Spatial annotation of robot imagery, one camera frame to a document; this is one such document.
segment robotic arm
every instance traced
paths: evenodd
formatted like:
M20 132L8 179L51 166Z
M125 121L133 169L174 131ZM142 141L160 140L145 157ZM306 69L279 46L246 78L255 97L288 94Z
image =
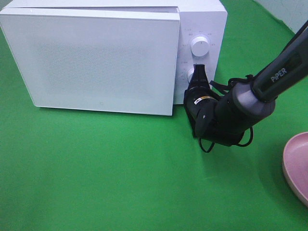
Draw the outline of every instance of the robotic arm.
M210 84L224 96L210 89L203 64L194 65L194 73L184 93L184 107L194 137L203 151L215 143L245 147L253 139L252 126L271 115L279 94L308 75L308 21L295 34L281 54L257 75L247 79L231 78L228 85ZM250 129L247 144L239 144ZM208 150L201 139L212 142Z

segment white knob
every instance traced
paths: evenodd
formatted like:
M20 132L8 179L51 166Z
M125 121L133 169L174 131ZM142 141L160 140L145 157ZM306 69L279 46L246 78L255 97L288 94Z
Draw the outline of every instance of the white knob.
M187 72L187 80L188 80L189 83L190 83L190 81L191 81L191 79L192 79L192 77L193 77L193 71L194 71L194 69L192 68L192 69L190 69L190 70Z
M191 42L192 53L195 56L201 57L208 53L210 44L207 38L203 36L195 37Z

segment green backdrop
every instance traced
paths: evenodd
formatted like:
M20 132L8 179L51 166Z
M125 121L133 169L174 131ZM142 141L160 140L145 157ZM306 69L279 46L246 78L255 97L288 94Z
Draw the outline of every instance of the green backdrop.
M222 2L226 83L294 34L253 1ZM181 105L172 117L36 108L0 33L0 230L308 230L281 167L286 142L308 130L307 88L278 98L250 146L205 154Z

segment pink bowl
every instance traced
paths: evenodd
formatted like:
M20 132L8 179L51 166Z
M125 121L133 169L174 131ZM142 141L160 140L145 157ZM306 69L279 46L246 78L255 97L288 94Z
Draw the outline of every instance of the pink bowl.
M308 132L297 134L288 141L282 167L291 189L308 206Z

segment white wall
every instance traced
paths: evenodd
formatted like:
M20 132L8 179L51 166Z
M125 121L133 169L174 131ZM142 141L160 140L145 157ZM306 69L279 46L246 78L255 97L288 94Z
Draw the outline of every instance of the white wall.
M308 0L255 0L293 31L308 20Z

